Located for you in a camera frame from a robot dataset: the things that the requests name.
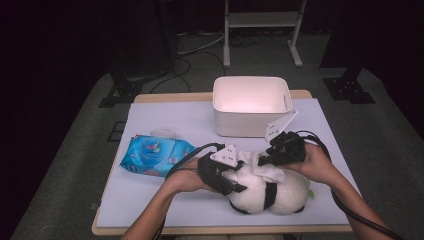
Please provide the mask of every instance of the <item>blue wet wipes package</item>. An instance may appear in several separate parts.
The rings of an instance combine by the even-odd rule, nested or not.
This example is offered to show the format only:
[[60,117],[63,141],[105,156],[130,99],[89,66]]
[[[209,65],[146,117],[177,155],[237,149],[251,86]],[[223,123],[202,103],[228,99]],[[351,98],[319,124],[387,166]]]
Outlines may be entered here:
[[120,166],[132,173],[165,177],[182,158],[196,149],[181,139],[136,135]]

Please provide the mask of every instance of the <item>white storage bin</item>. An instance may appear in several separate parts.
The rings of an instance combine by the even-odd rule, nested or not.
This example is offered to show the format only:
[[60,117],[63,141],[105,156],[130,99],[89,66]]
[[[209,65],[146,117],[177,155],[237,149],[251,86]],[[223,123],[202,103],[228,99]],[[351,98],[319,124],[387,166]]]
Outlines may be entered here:
[[220,77],[213,87],[215,129],[227,137],[265,137],[267,124],[288,114],[292,100],[278,77]]

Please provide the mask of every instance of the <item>hand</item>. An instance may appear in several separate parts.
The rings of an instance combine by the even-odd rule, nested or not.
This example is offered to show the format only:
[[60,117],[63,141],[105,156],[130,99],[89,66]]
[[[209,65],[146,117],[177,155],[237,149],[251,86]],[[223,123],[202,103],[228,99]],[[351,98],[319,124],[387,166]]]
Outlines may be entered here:
[[163,185],[177,192],[194,192],[199,189],[215,192],[215,190],[206,185],[199,174],[197,174],[198,160],[198,158],[193,158],[186,162],[181,166],[181,170],[169,176]]
[[331,185],[340,177],[343,177],[318,145],[305,143],[305,149],[306,157],[304,162],[296,162],[279,167],[299,172],[312,181],[327,185]]

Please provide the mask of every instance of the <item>black and white plush toy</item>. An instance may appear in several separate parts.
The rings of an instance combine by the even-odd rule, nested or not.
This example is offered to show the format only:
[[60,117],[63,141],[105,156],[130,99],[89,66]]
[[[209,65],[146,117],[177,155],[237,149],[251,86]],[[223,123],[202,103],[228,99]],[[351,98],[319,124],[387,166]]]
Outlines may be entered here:
[[288,215],[303,210],[309,197],[309,180],[300,173],[282,170],[272,164],[258,166],[260,153],[239,152],[241,168],[223,172],[223,176],[247,189],[227,196],[231,206],[245,214],[269,209]]

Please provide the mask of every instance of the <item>gray carpet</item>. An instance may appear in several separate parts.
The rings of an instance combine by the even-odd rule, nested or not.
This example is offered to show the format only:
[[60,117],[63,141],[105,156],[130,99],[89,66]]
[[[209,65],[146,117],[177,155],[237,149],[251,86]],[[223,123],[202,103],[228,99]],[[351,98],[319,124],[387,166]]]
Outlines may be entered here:
[[[225,74],[277,76],[285,79],[290,89],[309,90],[318,98],[362,195],[405,239],[422,239],[424,143],[381,81],[367,70],[361,72],[358,80],[375,104],[332,100],[322,79],[340,76],[344,69],[319,68],[328,37],[299,36],[302,68],[294,66],[286,35],[241,39],[245,44],[255,44],[231,48],[231,68],[225,69]],[[214,38],[182,37],[180,51],[202,46]],[[222,59],[221,46],[203,51]],[[224,74],[213,55],[198,53],[184,59],[190,62],[190,70],[183,76],[192,92],[212,91],[213,81]],[[181,73],[187,66],[187,62],[177,61],[175,71]],[[145,84],[142,92],[149,93],[160,82]],[[93,88],[12,239],[118,239],[91,232],[95,209],[119,144],[108,141],[108,136],[117,121],[126,120],[129,109],[127,103],[98,107],[111,87],[107,74]],[[154,93],[167,92],[187,92],[187,85],[175,78],[154,89]],[[350,233],[295,235],[303,240],[354,239]]]

